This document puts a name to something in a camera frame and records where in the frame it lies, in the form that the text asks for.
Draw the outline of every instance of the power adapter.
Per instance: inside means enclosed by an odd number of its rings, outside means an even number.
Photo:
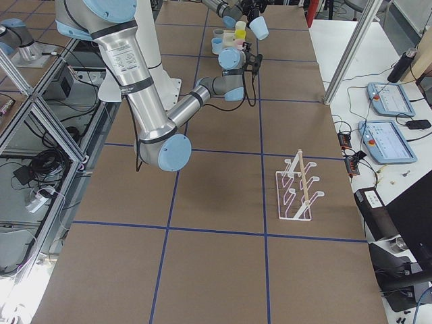
[[[427,130],[431,127],[431,123],[427,119],[409,120],[405,125],[410,130]]]

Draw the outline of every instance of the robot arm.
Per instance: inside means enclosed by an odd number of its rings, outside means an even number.
[[[221,17],[227,28],[233,28],[245,15],[248,18],[248,27],[259,40],[269,35],[264,17],[259,16],[269,4],[268,0],[238,0],[232,7],[224,0],[202,0],[202,3]]]
[[[41,48],[23,21],[11,18],[0,22],[0,49],[9,55],[17,48],[25,61],[34,61],[42,56]]]
[[[60,33],[94,41],[108,57],[121,93],[127,96],[140,126],[136,149],[145,163],[165,171],[183,168],[192,146],[184,135],[176,134],[178,128],[214,94],[231,100],[243,98],[243,85],[238,82],[238,76],[232,78],[226,73],[215,78],[215,87],[209,82],[198,83],[167,114],[136,40],[136,0],[56,0],[55,7]],[[242,58],[242,52],[235,51],[239,53],[234,61]],[[231,65],[238,70],[240,61]],[[232,70],[224,66],[224,72]]]

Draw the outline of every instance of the paper cup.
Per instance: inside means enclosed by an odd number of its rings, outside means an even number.
[[[212,38],[211,39],[211,52],[213,54],[220,54],[222,52],[223,49],[223,41],[222,38]]]
[[[213,38],[223,38],[223,29],[214,29]]]

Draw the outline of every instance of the table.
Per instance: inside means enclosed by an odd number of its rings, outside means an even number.
[[[356,22],[344,22],[344,21],[323,21],[315,20],[312,28],[310,29],[310,35],[312,37],[313,46],[317,55],[317,61],[320,65],[321,76],[324,80],[324,85],[328,86],[333,73],[339,63],[339,60],[344,52],[346,45],[351,37],[351,34],[355,28]],[[350,79],[355,76],[365,74],[379,74],[377,76],[365,76],[355,78],[353,80],[343,81],[340,89],[338,90],[335,99],[331,103],[331,112],[339,115],[345,122],[348,122],[353,129],[356,129],[358,122],[364,120],[358,116],[353,115],[348,110],[348,94],[347,88],[350,86],[366,86],[369,82],[384,82],[387,83],[387,76],[391,70],[386,71],[390,66],[399,60],[399,56],[390,43],[388,37],[385,35],[382,27],[377,22],[373,22],[367,35],[365,36],[357,54],[355,55],[354,61],[350,66],[345,79]],[[409,99],[418,99],[422,95],[415,85],[415,83],[403,85]],[[369,100],[367,98],[366,89],[350,90],[350,96],[352,101],[352,110],[360,115],[368,116],[368,120],[377,119],[394,119],[391,117],[378,116],[373,109],[369,108]],[[425,101],[418,101],[412,103],[414,110],[416,111],[415,119],[428,119],[432,120],[432,111]],[[336,129],[339,130],[339,124],[336,124]],[[407,128],[400,128],[405,138],[417,138],[423,134],[427,134],[430,130],[408,130]],[[360,148],[360,137],[361,134],[358,132],[352,133],[352,145],[354,150]],[[417,180],[423,177],[426,173],[431,171],[432,165],[430,164],[431,153],[429,146],[431,139],[425,138],[424,140],[411,142],[414,153],[418,157],[418,161],[409,165],[388,165],[384,167],[382,172],[379,174],[379,183],[377,191],[381,196],[383,202],[387,205],[405,189],[413,185]],[[382,165],[376,164],[371,158],[367,157],[367,161],[371,163],[374,170],[378,170]],[[407,176],[403,176],[403,173],[410,171]],[[368,188],[373,186],[375,177],[373,172],[367,167],[360,166],[360,176],[354,177],[352,181],[352,191],[356,192],[360,188]],[[411,253],[407,252],[410,258],[414,260]],[[401,314],[395,314],[392,312],[387,302],[386,312],[389,320],[396,320]],[[427,319],[430,319],[432,306],[422,306],[418,322],[417,323],[428,323]]]
[[[265,58],[257,104],[197,113],[180,172],[134,171],[120,108],[34,324],[387,323],[303,10],[264,16],[270,37],[249,35]],[[210,45],[221,21],[205,6],[164,3],[156,27],[182,95],[221,73]],[[326,197],[313,221],[283,222],[275,171],[299,148]]]

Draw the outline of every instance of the black device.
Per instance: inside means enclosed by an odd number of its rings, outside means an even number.
[[[432,270],[432,171],[387,205],[401,237],[424,270]]]
[[[407,256],[398,258],[374,243],[369,244],[369,252],[378,284],[391,309],[400,312],[415,307],[429,287],[427,280],[417,279],[425,274],[420,266],[411,263]],[[432,296],[425,296],[422,303],[431,304]]]
[[[357,190],[354,200],[376,241],[399,234],[374,187]]]
[[[409,68],[412,61],[414,61],[414,57],[417,54],[416,49],[408,49],[404,54],[402,54],[399,61],[393,67],[393,71],[391,71],[390,75],[387,77],[387,81],[391,83],[396,83],[400,80],[402,75],[404,75],[406,69]]]
[[[69,97],[73,85],[74,77],[70,74],[67,65],[64,64],[43,93],[43,98],[45,100],[64,100]]]
[[[426,130],[431,127],[431,123],[427,119],[408,120],[405,125],[410,130]]]
[[[268,4],[268,0],[242,0],[240,2],[242,12],[248,18],[248,27],[249,23],[251,23],[255,18],[259,17],[260,12],[262,14],[264,13]]]
[[[345,162],[346,171],[348,172],[348,175],[351,178],[360,175],[360,171],[358,170],[358,161],[356,161],[356,159],[347,156],[345,157],[344,162]]]
[[[341,150],[351,149],[351,135],[344,133],[337,133],[337,139],[339,140],[339,145]]]
[[[31,168],[29,168],[27,165],[23,165],[22,167],[16,169],[13,174],[23,186],[28,184],[34,178]]]

